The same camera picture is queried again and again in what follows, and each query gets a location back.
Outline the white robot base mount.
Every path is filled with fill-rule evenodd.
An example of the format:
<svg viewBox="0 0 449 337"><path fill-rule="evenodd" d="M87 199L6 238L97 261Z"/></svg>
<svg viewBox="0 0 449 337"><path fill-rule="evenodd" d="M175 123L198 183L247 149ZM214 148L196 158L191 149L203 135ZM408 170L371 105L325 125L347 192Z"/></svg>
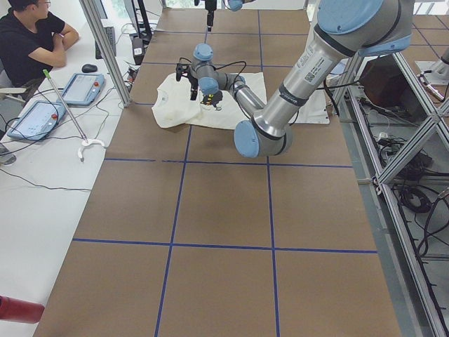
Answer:
<svg viewBox="0 0 449 337"><path fill-rule="evenodd" d="M289 121L290 124L329 124L328 111L326 109L326 93L324 90L316 90L302 106L297 114Z"/></svg>

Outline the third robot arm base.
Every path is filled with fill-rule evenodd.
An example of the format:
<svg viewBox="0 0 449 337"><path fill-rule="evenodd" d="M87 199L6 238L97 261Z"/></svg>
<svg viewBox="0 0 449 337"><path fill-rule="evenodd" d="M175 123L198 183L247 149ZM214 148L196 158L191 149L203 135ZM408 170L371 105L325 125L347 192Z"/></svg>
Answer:
<svg viewBox="0 0 449 337"><path fill-rule="evenodd" d="M424 84L448 84L448 49L437 61L415 61L420 74L418 77Z"/></svg>

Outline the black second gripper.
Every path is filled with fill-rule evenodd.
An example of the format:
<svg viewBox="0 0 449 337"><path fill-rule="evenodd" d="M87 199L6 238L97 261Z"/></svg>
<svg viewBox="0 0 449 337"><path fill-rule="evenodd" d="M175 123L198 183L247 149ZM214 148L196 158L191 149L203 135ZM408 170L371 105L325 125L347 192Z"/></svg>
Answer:
<svg viewBox="0 0 449 337"><path fill-rule="evenodd" d="M207 14L207 30L212 31L214 24L214 11L216 10L216 0L205 0L205 9L208 11Z"/></svg>

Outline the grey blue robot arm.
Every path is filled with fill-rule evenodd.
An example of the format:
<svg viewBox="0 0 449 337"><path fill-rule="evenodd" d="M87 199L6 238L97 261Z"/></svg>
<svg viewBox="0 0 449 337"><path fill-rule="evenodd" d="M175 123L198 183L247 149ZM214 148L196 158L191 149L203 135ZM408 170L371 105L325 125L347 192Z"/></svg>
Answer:
<svg viewBox="0 0 449 337"><path fill-rule="evenodd" d="M243 157L274 156L292 144L289 121L344 58L388 55L405 50L411 41L413 1L321 1L310 43L281 82L263 103L237 74L218 72L213 50L198 44L189 64L178 63L176 78L188 78L191 97L220 97L227 91L249 119L234 130L234 144Z"/></svg>

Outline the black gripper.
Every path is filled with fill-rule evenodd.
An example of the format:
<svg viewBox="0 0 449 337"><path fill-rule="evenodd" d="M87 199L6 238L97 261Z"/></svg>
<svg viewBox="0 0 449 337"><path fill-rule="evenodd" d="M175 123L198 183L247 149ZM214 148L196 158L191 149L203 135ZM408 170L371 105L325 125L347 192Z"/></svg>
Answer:
<svg viewBox="0 0 449 337"><path fill-rule="evenodd" d="M187 78L191 84L190 100L195 101L198 95L198 79L192 74L192 62L186 58L180 58L175 68L175 80Z"/></svg>

